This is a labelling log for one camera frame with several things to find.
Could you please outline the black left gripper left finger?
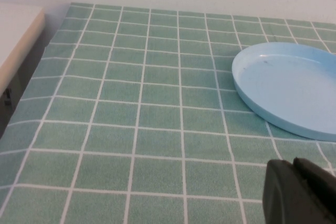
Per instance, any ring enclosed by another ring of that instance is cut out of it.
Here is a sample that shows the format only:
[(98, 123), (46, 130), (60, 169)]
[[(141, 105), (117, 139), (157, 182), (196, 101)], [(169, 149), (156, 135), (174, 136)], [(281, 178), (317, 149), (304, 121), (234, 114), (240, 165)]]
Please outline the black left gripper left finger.
[(329, 223), (311, 205), (293, 162), (271, 159), (267, 163), (262, 203), (265, 223)]

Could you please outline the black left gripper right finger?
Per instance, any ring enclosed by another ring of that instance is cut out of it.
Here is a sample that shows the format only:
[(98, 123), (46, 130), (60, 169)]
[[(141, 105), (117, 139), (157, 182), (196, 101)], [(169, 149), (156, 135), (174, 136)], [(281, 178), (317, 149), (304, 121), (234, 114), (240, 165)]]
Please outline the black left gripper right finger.
[(311, 205), (323, 220), (335, 223), (335, 177), (306, 158), (295, 158), (293, 166), (302, 178)]

